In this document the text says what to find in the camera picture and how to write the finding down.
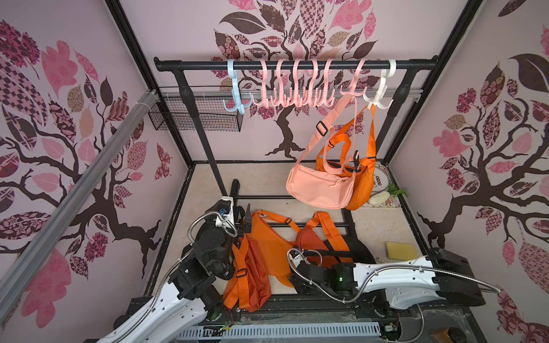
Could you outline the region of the black sling bag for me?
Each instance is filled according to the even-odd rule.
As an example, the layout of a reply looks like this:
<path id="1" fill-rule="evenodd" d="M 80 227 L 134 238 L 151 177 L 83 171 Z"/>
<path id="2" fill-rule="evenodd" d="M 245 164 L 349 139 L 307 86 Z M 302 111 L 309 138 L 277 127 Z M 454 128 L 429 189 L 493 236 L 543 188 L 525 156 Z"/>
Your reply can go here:
<path id="1" fill-rule="evenodd" d="M 345 243 L 347 244 L 350 252 L 349 257 L 331 255 L 336 263 L 364 263 L 364 264 L 376 264 L 376 260 L 373 257 L 370 250 L 357 238 L 348 235 L 343 235 Z"/>

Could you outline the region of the salmon pink sling bag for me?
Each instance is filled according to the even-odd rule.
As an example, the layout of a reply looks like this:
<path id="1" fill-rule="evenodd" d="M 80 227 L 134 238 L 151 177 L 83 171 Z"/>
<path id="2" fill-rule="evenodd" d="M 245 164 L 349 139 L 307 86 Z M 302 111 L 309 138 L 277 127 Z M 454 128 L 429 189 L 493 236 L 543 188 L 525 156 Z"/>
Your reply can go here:
<path id="1" fill-rule="evenodd" d="M 312 207 L 329 210 L 343 209 L 349 204 L 353 195 L 356 172 L 352 172 L 349 177 L 342 177 L 341 174 L 347 163 L 356 160 L 355 156 L 345 158 L 339 168 L 331 167 L 327 159 L 323 158 L 324 171 L 304 167 L 300 163 L 323 138 L 330 141 L 335 137 L 333 124 L 351 102 L 354 107 L 357 107 L 357 100 L 353 95 L 340 98 L 334 109 L 316 124 L 310 142 L 291 168 L 286 190 L 296 200 Z"/>

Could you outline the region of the bright orange sling bag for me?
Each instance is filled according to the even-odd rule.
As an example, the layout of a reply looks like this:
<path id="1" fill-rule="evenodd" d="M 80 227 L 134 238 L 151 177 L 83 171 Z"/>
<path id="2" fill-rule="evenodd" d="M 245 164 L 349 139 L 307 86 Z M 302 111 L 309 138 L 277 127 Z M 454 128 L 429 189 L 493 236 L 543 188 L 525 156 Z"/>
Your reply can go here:
<path id="1" fill-rule="evenodd" d="M 353 196 L 346 209 L 353 211 L 362 207 L 370 198 L 374 187 L 374 171 L 376 163 L 376 142 L 375 142 L 375 109 L 376 106 L 370 110 L 373 116 L 373 120 L 370 126 L 370 134 L 367 146 L 367 156 L 360 159 L 359 167 L 357 169 L 357 175 L 355 178 L 355 185 L 353 188 Z M 335 134 L 333 138 L 328 141 L 327 151 L 330 151 L 336 145 L 343 143 L 343 148 L 340 154 L 339 162 L 329 162 L 328 165 L 333 168 L 340 168 L 343 165 L 344 160 L 347 158 L 347 153 L 350 151 L 352 142 L 350 135 L 347 133 L 349 129 L 359 127 L 359 119 L 363 116 L 366 107 L 357 116 L 357 119 L 352 119 L 345 126 Z"/>

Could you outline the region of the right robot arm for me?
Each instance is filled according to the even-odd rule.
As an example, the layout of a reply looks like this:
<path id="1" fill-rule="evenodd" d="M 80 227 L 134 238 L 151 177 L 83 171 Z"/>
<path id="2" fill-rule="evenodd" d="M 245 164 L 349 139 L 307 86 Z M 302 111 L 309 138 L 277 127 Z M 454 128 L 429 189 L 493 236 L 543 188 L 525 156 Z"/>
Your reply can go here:
<path id="1" fill-rule="evenodd" d="M 296 247 L 287 252 L 294 288 L 300 294 L 319 293 L 342 304 L 383 291 L 388 307 L 393 310 L 406 310 L 438 300 L 480 307 L 486 303 L 485 293 L 502 291 L 477 279 L 466 258 L 441 248 L 432 248 L 426 256 L 401 263 L 346 262 L 331 267 L 309 262 L 310 255 L 321 257 L 322 254 Z"/>

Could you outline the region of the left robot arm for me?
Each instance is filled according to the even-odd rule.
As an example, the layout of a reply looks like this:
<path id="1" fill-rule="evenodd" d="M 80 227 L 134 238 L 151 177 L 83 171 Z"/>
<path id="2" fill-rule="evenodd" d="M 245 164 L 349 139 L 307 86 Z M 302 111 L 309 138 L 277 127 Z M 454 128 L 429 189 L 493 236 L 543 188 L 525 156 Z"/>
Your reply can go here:
<path id="1" fill-rule="evenodd" d="M 217 280 L 236 274 L 237 239 L 251 227 L 250 213 L 235 213 L 232 197 L 222 197 L 187 231 L 190 248 L 163 277 L 154 296 L 101 342 L 171 342 L 205 319 L 222 314 Z"/>

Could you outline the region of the orange flat bag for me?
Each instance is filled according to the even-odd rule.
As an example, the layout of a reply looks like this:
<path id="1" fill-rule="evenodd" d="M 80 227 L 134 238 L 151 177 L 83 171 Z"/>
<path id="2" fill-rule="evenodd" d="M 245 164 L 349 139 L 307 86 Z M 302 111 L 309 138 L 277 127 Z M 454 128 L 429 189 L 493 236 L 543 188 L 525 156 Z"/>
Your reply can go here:
<path id="1" fill-rule="evenodd" d="M 259 247 L 267 274 L 276 277 L 278 282 L 284 286 L 293 288 L 288 279 L 292 272 L 287 261 L 287 252 L 294 247 L 295 243 L 280 237 L 270 227 L 269 222 L 286 224 L 296 233 L 300 232 L 300 228 L 289 217 L 258 210 L 252 214 L 251 232 L 247 233 L 247 237 L 252 239 Z"/>

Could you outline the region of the light blue plastic hook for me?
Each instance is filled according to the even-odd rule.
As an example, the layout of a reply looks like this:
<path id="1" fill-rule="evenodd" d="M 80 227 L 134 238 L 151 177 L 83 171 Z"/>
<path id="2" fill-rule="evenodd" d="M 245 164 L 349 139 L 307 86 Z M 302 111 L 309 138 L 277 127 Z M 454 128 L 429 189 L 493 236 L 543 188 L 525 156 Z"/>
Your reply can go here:
<path id="1" fill-rule="evenodd" d="M 223 101 L 224 109 L 228 112 L 238 111 L 239 114 L 244 114 L 245 110 L 251 107 L 254 97 L 250 92 L 248 94 L 248 102 L 247 103 L 242 102 L 240 87 L 238 84 L 238 75 L 237 75 L 237 71 L 234 69 L 233 59 L 229 59 L 227 61 L 227 74 L 228 74 L 228 77 L 230 78 L 231 85 L 232 85 L 231 95 L 232 95 L 232 102 L 234 103 L 234 105 L 232 107 L 228 107 L 226 102 Z"/>

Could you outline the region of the pink plastic hook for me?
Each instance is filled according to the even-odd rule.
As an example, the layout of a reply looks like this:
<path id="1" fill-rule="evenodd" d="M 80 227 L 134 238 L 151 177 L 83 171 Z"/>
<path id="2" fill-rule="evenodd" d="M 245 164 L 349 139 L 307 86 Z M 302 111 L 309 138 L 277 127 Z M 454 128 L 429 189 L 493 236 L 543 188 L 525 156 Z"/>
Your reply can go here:
<path id="1" fill-rule="evenodd" d="M 299 80 L 300 80 L 300 62 L 301 59 L 294 60 L 293 68 L 292 68 L 292 78 L 293 78 L 293 86 L 290 88 L 290 94 L 287 98 L 287 106 L 295 106 L 295 107 L 301 107 L 303 99 L 300 95 L 300 86 L 299 86 Z"/>
<path id="2" fill-rule="evenodd" d="M 312 59 L 311 63 L 313 65 L 313 71 L 307 89 L 304 91 L 304 98 L 302 105 L 307 105 L 309 107 L 318 107 L 321 103 L 322 92 L 316 88 L 316 80 L 319 76 L 319 67 L 316 59 Z"/>
<path id="3" fill-rule="evenodd" d="M 325 63 L 325 68 L 323 70 L 323 90 L 320 97 L 319 106 L 331 107 L 335 102 L 335 90 L 330 88 L 330 67 L 333 62 L 333 59 L 328 59 Z"/>
<path id="4" fill-rule="evenodd" d="M 357 68 L 355 69 L 353 78 L 351 79 L 351 83 L 350 83 L 350 86 L 349 86 L 348 90 L 344 91 L 343 88 L 340 87 L 340 94 L 342 96 L 353 96 L 353 97 L 363 96 L 363 94 L 365 93 L 365 90 L 356 91 L 356 88 L 357 88 L 357 84 L 358 84 L 359 79 L 360 79 L 360 73 L 363 70 L 363 66 L 364 66 L 365 62 L 366 62 L 366 58 L 362 58 L 359 61 L 358 65 L 357 65 Z"/>
<path id="5" fill-rule="evenodd" d="M 261 83 L 261 88 L 260 88 L 260 100 L 256 101 L 254 99 L 253 94 L 251 94 L 251 100 L 252 100 L 253 104 L 257 107 L 268 108 L 269 105 L 270 105 L 269 104 L 269 99 L 268 99 L 268 96 L 267 96 L 267 81 L 269 79 L 268 68 L 267 68 L 266 61 L 264 59 L 260 60 L 260 64 L 262 66 L 262 71 L 261 71 L 262 83 Z"/>
<path id="6" fill-rule="evenodd" d="M 273 91 L 273 96 L 271 97 L 271 105 L 273 108 L 277 108 L 278 106 L 286 107 L 286 98 L 285 98 L 285 86 L 283 82 L 283 63 L 285 62 L 285 59 L 280 59 L 277 61 L 277 66 L 275 68 L 275 76 L 276 76 L 276 82 L 277 82 L 277 88 Z"/>

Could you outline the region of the pink plastic hook rightmost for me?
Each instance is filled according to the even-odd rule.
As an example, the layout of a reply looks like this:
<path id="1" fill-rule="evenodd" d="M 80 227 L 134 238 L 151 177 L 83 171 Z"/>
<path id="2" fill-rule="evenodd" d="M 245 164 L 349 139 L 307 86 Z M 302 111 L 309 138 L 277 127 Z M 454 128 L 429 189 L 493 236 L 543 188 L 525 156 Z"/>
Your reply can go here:
<path id="1" fill-rule="evenodd" d="M 357 84 L 358 84 L 359 79 L 360 79 L 360 73 L 363 70 L 363 66 L 364 66 L 365 62 L 366 62 L 366 58 L 362 58 L 359 61 L 358 65 L 357 65 L 357 68 L 355 69 L 353 78 L 351 79 L 351 83 L 350 83 L 350 86 L 349 86 L 348 90 L 344 91 L 343 88 L 340 87 L 340 94 L 342 96 L 353 96 L 353 97 L 363 96 L 363 94 L 365 93 L 365 90 L 356 91 L 356 88 L 357 88 Z"/>

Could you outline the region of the white plastic hook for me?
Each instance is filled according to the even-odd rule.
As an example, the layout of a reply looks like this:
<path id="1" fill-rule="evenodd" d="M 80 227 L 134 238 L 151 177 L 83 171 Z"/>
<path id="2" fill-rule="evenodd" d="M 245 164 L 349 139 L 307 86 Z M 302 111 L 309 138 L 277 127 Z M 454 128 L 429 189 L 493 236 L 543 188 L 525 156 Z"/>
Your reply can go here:
<path id="1" fill-rule="evenodd" d="M 363 94 L 363 99 L 367 102 L 367 109 L 389 109 L 393 104 L 393 100 L 388 105 L 383 105 L 381 100 L 383 99 L 387 91 L 387 80 L 394 76 L 397 70 L 397 62 L 394 59 L 389 59 L 389 69 L 382 69 L 380 72 L 379 87 L 373 98 L 368 98 L 366 94 Z"/>

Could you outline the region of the dark orange backpack left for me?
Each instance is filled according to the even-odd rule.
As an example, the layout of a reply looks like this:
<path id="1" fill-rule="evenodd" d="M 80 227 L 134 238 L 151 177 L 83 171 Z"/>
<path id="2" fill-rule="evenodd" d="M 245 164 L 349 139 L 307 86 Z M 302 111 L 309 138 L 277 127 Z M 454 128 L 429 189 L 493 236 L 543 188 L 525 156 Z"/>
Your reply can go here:
<path id="1" fill-rule="evenodd" d="M 229 309 L 236 305 L 241 310 L 256 312 L 272 296 L 270 280 L 259 245 L 247 235 L 232 246 L 235 273 L 228 281 L 223 304 Z"/>

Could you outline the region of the yellow sponge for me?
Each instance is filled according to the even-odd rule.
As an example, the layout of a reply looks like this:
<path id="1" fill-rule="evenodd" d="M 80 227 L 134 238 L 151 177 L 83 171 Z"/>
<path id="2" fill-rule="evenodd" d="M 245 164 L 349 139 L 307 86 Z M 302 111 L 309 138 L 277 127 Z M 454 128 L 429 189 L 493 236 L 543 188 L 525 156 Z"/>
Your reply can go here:
<path id="1" fill-rule="evenodd" d="M 387 241 L 385 251 L 387 258 L 390 260 L 408 261 L 419 257 L 413 244 Z"/>

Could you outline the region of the white toy radish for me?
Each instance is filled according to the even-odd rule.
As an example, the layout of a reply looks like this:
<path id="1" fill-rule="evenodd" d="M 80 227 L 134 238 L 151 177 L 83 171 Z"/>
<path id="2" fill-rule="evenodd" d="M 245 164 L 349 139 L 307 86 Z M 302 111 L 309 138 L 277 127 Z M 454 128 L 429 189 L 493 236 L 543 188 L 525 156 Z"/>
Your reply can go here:
<path id="1" fill-rule="evenodd" d="M 368 200 L 370 206 L 378 206 L 386 203 L 387 200 L 391 197 L 391 194 L 388 191 L 379 192 L 371 196 Z"/>

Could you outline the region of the white round printed plate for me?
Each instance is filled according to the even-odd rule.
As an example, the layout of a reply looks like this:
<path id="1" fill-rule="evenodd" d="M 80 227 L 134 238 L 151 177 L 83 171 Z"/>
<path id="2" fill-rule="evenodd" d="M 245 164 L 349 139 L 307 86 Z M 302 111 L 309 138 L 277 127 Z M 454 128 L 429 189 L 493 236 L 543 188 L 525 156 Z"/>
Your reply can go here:
<path id="1" fill-rule="evenodd" d="M 373 181 L 373 194 L 387 191 L 391 184 L 391 178 L 387 168 L 383 165 L 376 166 L 373 174 Z"/>

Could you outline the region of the grey aluminium rail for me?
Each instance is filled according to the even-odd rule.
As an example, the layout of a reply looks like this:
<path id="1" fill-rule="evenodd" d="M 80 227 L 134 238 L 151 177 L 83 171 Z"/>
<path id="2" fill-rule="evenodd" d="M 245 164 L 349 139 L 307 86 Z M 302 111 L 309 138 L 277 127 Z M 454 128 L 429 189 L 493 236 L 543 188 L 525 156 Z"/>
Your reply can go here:
<path id="1" fill-rule="evenodd" d="M 1 280 L 1 319 L 10 313 L 17 300 L 24 293 L 30 281 L 44 264 L 61 236 L 83 207 L 90 194 L 100 182 L 102 176 L 121 152 L 133 131 L 150 108 L 159 100 L 159 92 L 146 91 L 136 102 L 117 132 L 100 151 L 93 163 L 76 182 L 74 189 L 51 214 L 42 230 L 34 237 L 29 246 L 21 253 Z"/>

